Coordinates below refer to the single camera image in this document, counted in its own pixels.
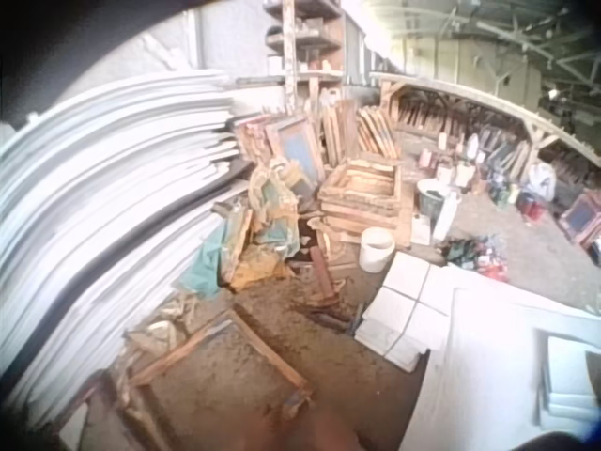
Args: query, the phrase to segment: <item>stack of white panels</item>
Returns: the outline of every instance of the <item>stack of white panels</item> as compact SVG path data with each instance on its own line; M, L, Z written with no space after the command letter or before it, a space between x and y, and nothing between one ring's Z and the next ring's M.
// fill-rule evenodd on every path
M453 290L441 268L396 253L383 287L363 314L355 339L407 372L449 331Z
M601 350L595 346L549 337L538 404L543 429L573 433L592 429L600 416L593 387L593 373L599 368L599 361Z
M246 191L216 71L157 74L57 105L0 149L0 386L55 418L173 291Z

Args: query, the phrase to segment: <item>gray bucket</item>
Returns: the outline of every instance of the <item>gray bucket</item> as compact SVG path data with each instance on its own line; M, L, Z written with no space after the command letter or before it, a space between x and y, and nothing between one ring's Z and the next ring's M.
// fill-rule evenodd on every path
M420 193L420 213L430 218L434 225L451 189L437 179L420 180L417 182L417 189Z

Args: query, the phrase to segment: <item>dirt floor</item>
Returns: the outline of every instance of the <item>dirt floor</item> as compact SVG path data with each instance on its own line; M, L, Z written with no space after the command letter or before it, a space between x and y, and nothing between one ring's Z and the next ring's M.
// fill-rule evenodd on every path
M346 280L342 304L335 310L348 318L361 301L371 302L383 278L358 269L332 275ZM395 451L417 401L427 359L423 357L408 374L352 337L310 321L297 309L312 292L312 279L307 270L298 278L269 280L236 296L224 291L216 301L199 304L197 323L202 325L236 303L254 331L310 382L317 405L342 415L366 449ZM266 404L283 403L293 392L293 386L232 327L158 377L151 388L162 408L159 414L169 418L177 448L190 451L231 448L252 413ZM90 416L96 423L85 430L84 451L107 449L103 443L109 425L104 417ZM119 447L116 439L111 440L111 449L128 449L126 443Z
M427 177L417 169L417 159L423 148L437 151L436 144L410 134L402 134L401 143L404 179ZM601 269L580 246L565 237L551 213L545 212L538 222L530 224L514 206L497 208L487 194L464 195L450 236L493 234L499 237L507 258L510 284L591 312L601 308ZM432 247L414 245L410 252L444 264Z
M434 149L435 144L410 135L402 136L401 142L404 179L427 177L417 169L417 156L422 148ZM599 268L566 239L549 213L530 225L512 206L500 210L486 194L466 194L451 236L484 234L501 239L511 284L578 308L599 302ZM351 247L350 252L356 254L357 249ZM410 252L444 264L432 246L413 245ZM350 261L356 261L356 255ZM352 317L359 303L373 300L383 278L359 269L332 274L335 280L346 280L343 301L336 308L345 318ZM311 269L291 280L266 281L236 296L224 290L217 300L199 303L195 327L236 304L263 340L311 383L315 403L342 415L366 449L398 449L427 359L407 374L350 336L316 325L298 311L315 292ZM284 402L293 387L234 328L228 328L158 377L151 390L162 415L169 418L177 449L212 451L231 448L253 412ZM92 403L82 449L130 451L115 415L99 405L97 400ZM301 442L296 448L303 449Z

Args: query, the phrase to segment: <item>curved wooden beam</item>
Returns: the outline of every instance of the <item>curved wooden beam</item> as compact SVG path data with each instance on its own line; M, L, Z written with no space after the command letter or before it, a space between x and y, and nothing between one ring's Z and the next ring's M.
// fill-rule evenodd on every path
M597 155L591 146L582 143L581 141L578 141L574 135L569 134L563 129L560 129L559 127L557 127L550 121L544 119L543 117L538 116L537 114L533 113L530 110L527 110L524 107L518 106L510 101L506 101L505 99L500 99L492 94L488 94L487 92L480 91L472 87L442 82L440 80L416 78L409 77L407 75L396 75L392 73L383 72L372 72L371 77L381 81L389 82L391 83L391 87L400 86L402 88L405 86L413 86L418 87L420 89L441 91L447 94L452 94L457 97L462 97L464 99L481 103L484 106L487 106L489 108L492 108L494 110L505 113L506 115L521 120L522 122L524 122L525 127L527 127L526 124L532 124L537 129L545 131L548 134L557 136L558 139L562 140L567 146L580 153L583 157L585 157L595 166L601 167L601 156ZM388 94L389 96L391 96L393 94L393 91L390 89L388 91Z

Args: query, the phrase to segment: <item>white bucket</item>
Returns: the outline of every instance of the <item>white bucket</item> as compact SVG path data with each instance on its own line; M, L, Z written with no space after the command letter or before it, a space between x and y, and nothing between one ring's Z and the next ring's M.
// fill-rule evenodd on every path
M394 251L394 237L385 228L370 227L361 234L359 266L371 273L381 272Z

